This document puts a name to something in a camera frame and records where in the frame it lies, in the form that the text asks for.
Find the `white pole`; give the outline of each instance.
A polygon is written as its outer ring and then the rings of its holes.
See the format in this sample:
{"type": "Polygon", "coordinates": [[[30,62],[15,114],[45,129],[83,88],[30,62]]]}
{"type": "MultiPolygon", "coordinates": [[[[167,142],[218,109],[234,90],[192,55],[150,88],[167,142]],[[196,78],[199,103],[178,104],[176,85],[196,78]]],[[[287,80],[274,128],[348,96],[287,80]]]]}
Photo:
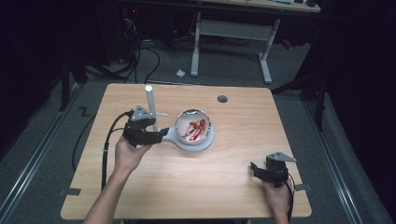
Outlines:
{"type": "MultiPolygon", "coordinates": [[[[152,87],[150,85],[146,86],[146,94],[148,96],[148,108],[149,112],[152,114],[154,118],[157,118],[157,112],[155,111],[155,104],[154,104],[154,95],[152,94],[152,87]]],[[[155,120],[154,126],[153,126],[153,131],[154,132],[159,132],[160,128],[158,127],[158,122],[155,120]]]]}

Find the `bowl rim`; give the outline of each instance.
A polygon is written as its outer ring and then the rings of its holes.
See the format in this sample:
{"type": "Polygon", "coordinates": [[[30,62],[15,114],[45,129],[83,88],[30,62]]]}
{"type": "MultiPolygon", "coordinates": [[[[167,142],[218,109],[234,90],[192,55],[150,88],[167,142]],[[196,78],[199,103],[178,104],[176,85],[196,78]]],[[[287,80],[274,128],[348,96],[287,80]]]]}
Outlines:
{"type": "Polygon", "coordinates": [[[206,138],[209,136],[209,132],[210,132],[210,129],[211,129],[211,127],[212,127],[212,122],[211,122],[211,120],[210,120],[210,117],[209,117],[203,110],[200,110],[200,109],[188,109],[188,110],[185,110],[185,111],[181,112],[181,113],[177,116],[177,119],[176,119],[175,124],[174,124],[174,128],[175,128],[176,133],[177,133],[177,138],[179,138],[179,137],[180,137],[180,138],[183,138],[183,136],[182,136],[182,135],[180,134],[180,132],[178,131],[178,128],[177,128],[177,121],[181,118],[181,116],[182,116],[183,114],[186,114],[186,113],[188,113],[189,111],[198,111],[198,112],[203,113],[203,114],[206,116],[206,118],[207,118],[207,120],[208,120],[208,123],[209,123],[204,138],[200,138],[200,139],[194,140],[194,141],[189,141],[189,140],[187,140],[187,139],[184,138],[185,142],[191,142],[191,143],[199,144],[199,142],[203,142],[203,141],[206,140],[206,138]]]}

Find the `black round hole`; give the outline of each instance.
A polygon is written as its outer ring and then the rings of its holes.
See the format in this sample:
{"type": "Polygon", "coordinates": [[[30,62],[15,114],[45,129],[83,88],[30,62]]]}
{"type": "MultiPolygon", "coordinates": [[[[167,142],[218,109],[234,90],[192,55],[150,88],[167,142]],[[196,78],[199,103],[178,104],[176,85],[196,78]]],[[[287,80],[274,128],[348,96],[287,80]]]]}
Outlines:
{"type": "Polygon", "coordinates": [[[227,96],[225,96],[225,95],[220,95],[220,96],[218,96],[218,101],[219,101],[220,103],[227,103],[228,98],[227,98],[227,96]]]}

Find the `wooden table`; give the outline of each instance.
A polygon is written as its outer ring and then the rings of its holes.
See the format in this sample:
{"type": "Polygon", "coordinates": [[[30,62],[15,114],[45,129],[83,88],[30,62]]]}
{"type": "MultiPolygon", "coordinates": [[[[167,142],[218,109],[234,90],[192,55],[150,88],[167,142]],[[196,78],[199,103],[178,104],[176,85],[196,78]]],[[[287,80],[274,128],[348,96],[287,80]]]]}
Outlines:
{"type": "MultiPolygon", "coordinates": [[[[270,217],[261,181],[253,177],[250,162],[264,167],[265,156],[281,151],[292,156],[271,92],[265,88],[153,85],[160,128],[171,127],[186,109],[206,112],[215,129],[213,144],[201,152],[187,152],[160,143],[145,155],[129,178],[115,218],[238,218],[270,217]],[[218,101],[228,97],[227,103],[218,101]]],[[[145,85],[110,84],[62,209],[65,219],[83,219],[100,193],[102,148],[108,129],[122,112],[142,105],[149,109],[145,85]]],[[[127,118],[119,121],[123,127],[127,118]]],[[[110,138],[109,176],[114,167],[110,138]]],[[[302,180],[295,163],[288,163],[296,184],[302,180]]],[[[304,191],[294,198],[294,217],[307,217],[311,207],[304,191]]]]}

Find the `gray carpet floor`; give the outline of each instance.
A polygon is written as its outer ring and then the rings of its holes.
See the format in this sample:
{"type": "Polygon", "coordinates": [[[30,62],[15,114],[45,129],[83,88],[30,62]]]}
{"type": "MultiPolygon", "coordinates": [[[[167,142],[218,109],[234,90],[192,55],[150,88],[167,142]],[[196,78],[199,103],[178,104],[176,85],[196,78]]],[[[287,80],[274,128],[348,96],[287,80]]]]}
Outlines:
{"type": "MultiPolygon", "coordinates": [[[[146,42],[144,46],[154,46],[146,42]]],[[[309,46],[299,46],[287,50],[273,45],[268,64],[273,77],[272,85],[265,85],[258,63],[257,54],[261,42],[244,46],[235,44],[203,43],[198,77],[190,77],[192,46],[161,43],[152,48],[161,58],[159,67],[148,79],[148,83],[183,83],[193,85],[244,86],[274,89],[294,79],[309,46]],[[186,72],[178,77],[176,72],[186,72]]],[[[155,67],[158,58],[149,50],[141,50],[140,63],[136,69],[138,83],[155,67]]],[[[114,64],[111,69],[121,65],[114,64]]],[[[97,111],[105,88],[109,83],[119,82],[106,77],[90,76],[86,85],[80,86],[75,100],[70,105],[60,128],[53,135],[42,163],[33,175],[26,191],[7,219],[8,223],[80,223],[81,221],[63,220],[60,216],[64,195],[74,175],[72,160],[78,163],[79,156],[88,137],[89,128],[83,133],[73,158],[73,149],[84,126],[97,111]],[[86,107],[83,116],[81,109],[86,107]]],[[[127,81],[134,83],[134,73],[127,81]]],[[[325,143],[339,167],[348,186],[351,198],[361,217],[357,223],[392,223],[387,211],[378,200],[370,180],[363,172],[359,161],[348,143],[342,125],[332,108],[330,97],[326,98],[323,116],[323,133],[318,133],[307,111],[314,102],[301,102],[298,91],[285,91],[275,95],[276,106],[285,128],[291,149],[298,163],[300,174],[311,190],[307,192],[313,213],[310,217],[293,218],[292,223],[351,223],[347,211],[340,200],[326,157],[323,153],[325,143]]],[[[24,167],[35,153],[46,134],[51,122],[59,116],[61,105],[61,86],[58,84],[51,97],[31,117],[28,127],[7,156],[0,162],[0,201],[7,200],[8,194],[18,180],[24,167]]],[[[253,219],[253,223],[273,223],[270,218],[253,219]]]]}

